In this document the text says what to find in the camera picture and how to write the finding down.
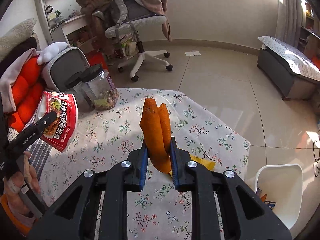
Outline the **person's left hand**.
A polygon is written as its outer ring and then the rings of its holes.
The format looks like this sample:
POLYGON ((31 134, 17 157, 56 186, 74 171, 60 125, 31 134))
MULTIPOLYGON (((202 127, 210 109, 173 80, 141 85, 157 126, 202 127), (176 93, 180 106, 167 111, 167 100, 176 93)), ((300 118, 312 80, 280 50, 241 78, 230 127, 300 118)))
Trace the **person's left hand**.
POLYGON ((30 158, 30 156, 30 152, 24 152, 23 172, 18 171, 15 174, 13 174, 8 180, 6 178, 4 178, 3 180, 4 194, 7 197, 9 210, 21 222, 23 220, 29 221, 35 218, 34 214, 24 204, 21 197, 19 196, 21 187, 25 184, 24 179, 27 179, 27 182, 36 193, 41 193, 35 168, 29 164, 28 159, 30 158))

